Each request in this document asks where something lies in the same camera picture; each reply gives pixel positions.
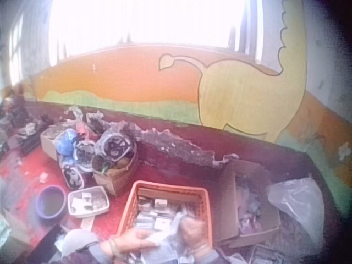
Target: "red floor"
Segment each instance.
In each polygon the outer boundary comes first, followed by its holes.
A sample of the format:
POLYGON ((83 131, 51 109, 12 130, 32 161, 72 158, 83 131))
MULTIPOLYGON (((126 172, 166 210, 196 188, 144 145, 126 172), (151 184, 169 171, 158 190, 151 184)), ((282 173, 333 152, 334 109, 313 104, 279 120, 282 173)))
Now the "red floor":
MULTIPOLYGON (((14 164, 16 164, 17 158, 17 152, 11 151, 5 158, 2 159, 0 163, 0 173, 4 179, 11 177, 10 171, 12 170, 13 166, 15 166, 14 164)), ((37 221, 35 222, 36 224, 33 224, 33 221, 27 221, 29 214, 34 215, 33 212, 30 212, 30 210, 34 209, 29 205, 29 201, 33 201, 33 198, 36 197, 36 195, 44 187, 51 184, 62 186, 67 193, 69 192, 69 189, 65 184, 58 163, 47 156, 42 151, 41 147, 38 147, 28 156, 22 158, 21 161, 22 165, 19 165, 18 168, 21 171, 22 177, 27 180, 24 182, 28 183, 26 184, 25 191, 22 193, 22 196, 19 199, 16 207, 11 209, 11 213, 25 223, 31 238, 31 245, 35 246, 45 236, 52 225, 47 226, 40 224, 41 222, 39 218, 35 220, 37 221), (42 172, 46 172, 49 175, 48 182, 45 184, 41 184, 39 182, 39 175, 42 172)), ((110 211, 95 217, 92 231, 102 239, 108 239, 110 235, 117 232, 120 219, 129 196, 130 188, 133 182, 136 180, 147 180, 151 182, 174 185, 202 186, 205 188, 208 187, 208 190, 211 188, 210 184, 204 181, 199 181, 195 178, 190 179, 182 176, 172 178, 170 176, 166 177, 157 169, 140 164, 140 167, 134 175, 134 178, 131 180, 131 183, 128 186, 126 192, 120 197, 110 196, 110 211)), ((66 225, 69 228, 79 228, 81 220, 72 217, 67 213, 67 215, 61 221, 61 224, 66 225)))

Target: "window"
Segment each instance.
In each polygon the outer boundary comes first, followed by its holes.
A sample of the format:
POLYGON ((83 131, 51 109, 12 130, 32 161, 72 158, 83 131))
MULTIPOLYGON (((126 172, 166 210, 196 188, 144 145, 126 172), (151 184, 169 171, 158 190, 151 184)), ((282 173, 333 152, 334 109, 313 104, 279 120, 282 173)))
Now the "window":
POLYGON ((22 80, 21 37, 23 14, 17 20, 10 32, 9 58, 11 84, 15 85, 22 80))
POLYGON ((215 47, 254 59, 261 1, 53 0, 50 65, 127 42, 215 47))

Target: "person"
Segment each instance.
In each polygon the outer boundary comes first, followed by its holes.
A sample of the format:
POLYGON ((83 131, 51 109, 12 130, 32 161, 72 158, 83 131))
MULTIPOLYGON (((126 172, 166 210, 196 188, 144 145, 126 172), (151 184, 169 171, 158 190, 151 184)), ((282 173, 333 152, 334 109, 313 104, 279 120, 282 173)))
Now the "person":
MULTIPOLYGON (((228 264, 221 254, 211 248, 205 236, 203 221, 185 217, 180 224, 181 236, 191 250, 195 263, 228 264)), ((99 242, 98 237, 83 229, 71 230, 65 237, 62 259, 55 264, 113 264, 125 263, 122 255, 141 249, 156 247, 146 240, 153 231, 129 229, 120 237, 111 237, 112 241, 99 242)))

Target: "orange plastic basket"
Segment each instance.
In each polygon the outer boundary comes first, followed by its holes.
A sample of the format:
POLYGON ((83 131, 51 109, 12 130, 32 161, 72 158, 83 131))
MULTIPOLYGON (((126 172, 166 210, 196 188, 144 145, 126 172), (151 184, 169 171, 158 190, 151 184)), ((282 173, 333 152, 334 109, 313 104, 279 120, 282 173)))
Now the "orange plastic basket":
POLYGON ((210 213, 210 203, 208 191, 204 188, 198 187, 187 187, 187 186, 176 186, 160 183, 151 183, 149 181, 136 181, 133 184, 130 196, 128 197, 125 210, 122 215, 122 219, 117 231, 117 235, 122 235, 129 228, 132 228, 135 222, 135 218, 138 213, 138 195, 139 190, 150 191, 153 193, 155 191, 156 196, 163 192, 167 197, 160 197, 171 200, 183 200, 189 197, 197 205, 195 208, 196 217, 203 220, 207 227, 207 238, 209 245, 213 244, 212 236, 212 222, 210 213))

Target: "peeling paint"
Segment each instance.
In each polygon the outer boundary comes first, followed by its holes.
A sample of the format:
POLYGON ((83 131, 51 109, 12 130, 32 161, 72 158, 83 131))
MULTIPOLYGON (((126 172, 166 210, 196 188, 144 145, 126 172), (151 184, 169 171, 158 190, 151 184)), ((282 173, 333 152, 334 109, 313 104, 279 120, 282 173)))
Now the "peeling paint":
POLYGON ((156 128, 142 130, 135 123, 128 123, 124 120, 104 123, 109 124, 110 129, 123 130, 126 134, 135 138, 136 141, 151 144, 158 150, 168 153, 169 156, 180 158, 187 163, 221 168, 230 160, 239 158, 237 154, 232 153, 224 155, 221 160, 216 160, 214 151, 203 150, 190 140, 185 140, 171 133, 169 129, 165 129, 164 131, 158 131, 156 128))

